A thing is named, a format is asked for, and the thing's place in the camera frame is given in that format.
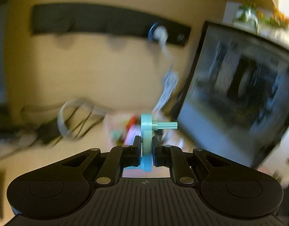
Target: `coiled white cable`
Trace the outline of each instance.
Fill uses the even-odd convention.
[[[152,33],[152,29],[156,26],[157,28],[155,29],[154,33]],[[160,96],[156,106],[153,109],[153,111],[160,111],[169,100],[172,92],[175,90],[178,84],[179,77],[176,71],[175,72],[172,71],[173,66],[174,66],[174,59],[166,47],[166,42],[168,39],[167,29],[164,26],[161,26],[161,25],[158,26],[158,24],[156,23],[150,29],[148,38],[151,41],[157,40],[159,42],[159,46],[161,48],[162,53],[171,62],[170,69],[168,70],[168,72],[165,74],[165,76],[162,79],[162,85],[163,85],[162,95]]]

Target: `light blue plastic part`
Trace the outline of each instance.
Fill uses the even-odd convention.
[[[152,171],[152,137],[158,129],[177,129],[177,122],[158,122],[152,120],[152,114],[141,115],[141,168],[145,172]]]

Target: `ribbed black surface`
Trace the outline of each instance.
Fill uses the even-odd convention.
[[[54,220],[16,216],[8,226],[277,226],[274,216],[236,220],[208,208],[192,188],[175,185],[170,178],[121,178],[117,185],[99,188],[79,211]]]

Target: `power adapter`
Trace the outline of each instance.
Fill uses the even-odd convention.
[[[40,125],[36,130],[36,133],[38,134],[38,139],[40,139],[43,144],[49,144],[51,141],[60,137],[61,134],[58,130],[57,118],[54,118],[48,123]]]

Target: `silver screw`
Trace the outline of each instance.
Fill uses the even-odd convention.
[[[179,179],[179,181],[183,184],[191,184],[194,182],[194,179],[189,176],[184,176],[181,179]]]
[[[96,180],[96,182],[99,183],[99,184],[108,184],[108,183],[111,182],[111,179],[109,179],[108,177],[102,176],[102,177],[99,177]]]

